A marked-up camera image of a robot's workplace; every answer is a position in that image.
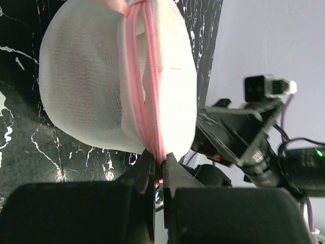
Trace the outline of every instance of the pink strap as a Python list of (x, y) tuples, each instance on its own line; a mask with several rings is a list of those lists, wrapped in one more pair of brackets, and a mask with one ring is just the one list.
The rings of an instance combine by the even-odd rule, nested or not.
[(93, 0), (94, 2), (104, 5), (105, 7), (112, 9), (118, 13), (128, 16), (130, 12), (130, 5), (126, 0)]

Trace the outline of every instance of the green light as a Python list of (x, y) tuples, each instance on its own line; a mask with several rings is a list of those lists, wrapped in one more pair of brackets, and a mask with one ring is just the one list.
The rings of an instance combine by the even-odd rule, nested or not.
[(323, 157), (323, 156), (324, 156), (323, 153), (322, 153), (321, 151), (316, 150), (316, 152), (317, 152), (318, 156), (320, 156), (320, 157)]

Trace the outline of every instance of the black marble surface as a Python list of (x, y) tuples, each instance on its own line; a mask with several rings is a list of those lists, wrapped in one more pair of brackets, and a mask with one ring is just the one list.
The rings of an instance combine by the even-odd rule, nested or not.
[[(209, 84), (222, 2), (175, 0), (198, 71), (198, 104)], [(27, 182), (113, 180), (139, 157), (85, 145), (57, 129), (38, 90), (42, 36), (63, 0), (0, 0), (0, 210)]]

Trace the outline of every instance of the white mesh bag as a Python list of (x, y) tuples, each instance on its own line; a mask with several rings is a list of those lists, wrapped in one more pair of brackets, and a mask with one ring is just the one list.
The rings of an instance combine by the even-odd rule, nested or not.
[(42, 41), (44, 108), (91, 146), (179, 160), (195, 134), (196, 82), (173, 0), (68, 0)]

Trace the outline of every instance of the purple cable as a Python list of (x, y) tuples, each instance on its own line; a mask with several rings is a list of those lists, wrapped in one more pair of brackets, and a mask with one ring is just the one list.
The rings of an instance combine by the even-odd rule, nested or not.
[[(291, 101), (293, 100), (295, 95), (290, 95), (288, 100), (286, 101), (285, 103), (285, 106), (284, 106), (284, 110), (282, 111), (282, 115), (281, 115), (281, 122), (280, 122), (280, 127), (284, 130), (284, 122), (285, 122), (285, 114), (286, 114), (286, 111), (291, 103)], [(281, 136), (281, 139), (282, 139), (282, 143), (285, 143), (285, 138), (284, 136)]]
[(194, 158), (194, 156), (196, 155), (196, 154), (198, 154), (197, 152), (195, 152), (195, 153), (193, 153), (193, 155), (189, 158), (189, 160), (187, 160), (187, 162), (186, 162), (186, 166), (188, 166), (188, 164), (189, 164), (189, 162)]
[[(313, 209), (311, 207), (311, 202), (309, 198), (307, 199), (306, 204), (307, 204), (309, 230), (313, 232), (315, 231), (315, 226), (314, 226), (314, 219), (313, 219)], [(311, 237), (313, 238), (315, 244), (318, 244), (317, 236), (315, 234), (312, 234)]]

